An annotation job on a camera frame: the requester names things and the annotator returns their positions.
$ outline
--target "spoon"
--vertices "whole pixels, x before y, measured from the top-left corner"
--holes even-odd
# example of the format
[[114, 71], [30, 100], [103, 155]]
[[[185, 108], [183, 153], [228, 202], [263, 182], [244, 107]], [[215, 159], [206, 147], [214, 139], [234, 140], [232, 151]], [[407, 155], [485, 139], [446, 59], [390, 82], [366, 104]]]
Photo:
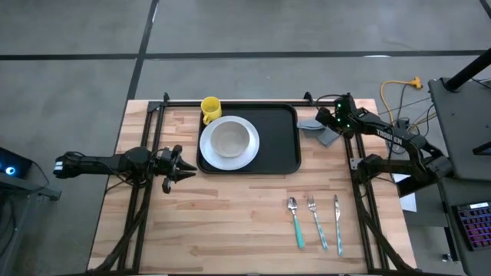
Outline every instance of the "spoon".
[[295, 214], [298, 208], [297, 201], [295, 198], [289, 198], [287, 204], [288, 210], [292, 211], [293, 222], [295, 223], [295, 234], [297, 236], [298, 248], [302, 249], [305, 247], [304, 239], [302, 237], [302, 231], [300, 230], [300, 223], [298, 223], [297, 215]]

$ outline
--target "metal utensil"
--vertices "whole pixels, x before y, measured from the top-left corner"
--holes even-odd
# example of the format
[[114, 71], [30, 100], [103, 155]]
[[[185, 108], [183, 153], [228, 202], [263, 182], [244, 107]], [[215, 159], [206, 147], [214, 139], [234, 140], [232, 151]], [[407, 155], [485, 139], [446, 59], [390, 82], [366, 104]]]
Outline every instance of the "metal utensil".
[[334, 211], [336, 214], [336, 235], [338, 237], [338, 255], [343, 256], [343, 244], [341, 241], [341, 230], [339, 229], [339, 217], [341, 216], [341, 210], [339, 209], [338, 196], [334, 195]]
[[322, 231], [322, 226], [319, 223], [319, 220], [317, 218], [317, 212], [316, 212], [317, 206], [315, 205], [314, 196], [312, 196], [312, 195], [308, 196], [308, 209], [314, 213], [315, 224], [317, 225], [317, 230], [319, 232], [319, 236], [321, 236], [322, 248], [324, 250], [328, 250], [329, 249], [328, 243], [325, 240], [324, 231]]
[[302, 249], [305, 247], [304, 239], [302, 237], [302, 231], [300, 230], [300, 223], [298, 223], [296, 211], [298, 208], [297, 201], [295, 198], [289, 198], [287, 204], [288, 210], [292, 211], [293, 214], [293, 222], [295, 223], [295, 234], [297, 236], [297, 244], [298, 248]]

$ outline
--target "yellow mug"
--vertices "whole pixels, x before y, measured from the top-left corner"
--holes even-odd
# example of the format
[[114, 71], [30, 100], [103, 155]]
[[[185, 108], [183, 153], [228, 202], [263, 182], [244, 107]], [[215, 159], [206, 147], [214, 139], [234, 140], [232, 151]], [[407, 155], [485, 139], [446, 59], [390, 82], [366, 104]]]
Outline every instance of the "yellow mug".
[[222, 116], [220, 100], [216, 97], [206, 97], [201, 102], [201, 110], [203, 111], [203, 123], [205, 125]]

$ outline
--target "wooden table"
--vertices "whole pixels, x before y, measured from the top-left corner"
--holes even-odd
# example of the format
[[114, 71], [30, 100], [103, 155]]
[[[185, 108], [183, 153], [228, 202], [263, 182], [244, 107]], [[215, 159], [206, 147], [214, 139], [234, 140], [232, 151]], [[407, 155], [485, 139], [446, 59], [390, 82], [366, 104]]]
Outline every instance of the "wooden table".
[[[128, 103], [117, 152], [140, 145], [147, 103], [147, 100]], [[356, 103], [377, 112], [374, 100]], [[296, 109], [300, 120], [312, 118], [317, 112], [313, 107]], [[160, 135], [160, 148], [182, 145], [183, 158], [193, 165], [199, 112], [197, 107], [167, 107]], [[216, 176], [198, 171], [195, 177], [174, 185], [169, 195], [162, 192], [163, 178], [155, 178], [140, 273], [366, 272], [344, 141], [338, 139], [325, 148], [316, 139], [306, 138], [302, 131], [300, 137], [302, 165], [289, 175]], [[367, 154], [387, 155], [382, 139], [376, 136], [363, 139]], [[111, 178], [108, 185], [116, 182], [118, 179]], [[380, 180], [373, 183], [384, 234], [401, 257], [416, 267], [396, 187]], [[97, 267], [121, 237], [130, 190], [129, 186], [121, 185], [105, 196], [89, 268]], [[341, 204], [343, 258], [338, 257], [336, 247], [334, 194]], [[307, 195], [313, 195], [317, 202], [328, 251], [322, 250], [314, 218], [307, 208]], [[289, 196], [298, 200], [304, 250], [297, 248], [292, 214], [286, 209]], [[376, 243], [370, 237], [377, 264]], [[132, 259], [130, 246], [128, 266]]]

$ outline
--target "blue light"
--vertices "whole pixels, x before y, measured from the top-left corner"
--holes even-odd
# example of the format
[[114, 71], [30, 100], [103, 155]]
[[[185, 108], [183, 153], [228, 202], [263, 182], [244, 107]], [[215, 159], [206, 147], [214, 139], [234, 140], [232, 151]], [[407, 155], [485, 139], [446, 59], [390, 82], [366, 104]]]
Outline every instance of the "blue light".
[[15, 168], [14, 167], [7, 167], [7, 169], [5, 169], [5, 173], [7, 173], [10, 176], [13, 176], [15, 173]]

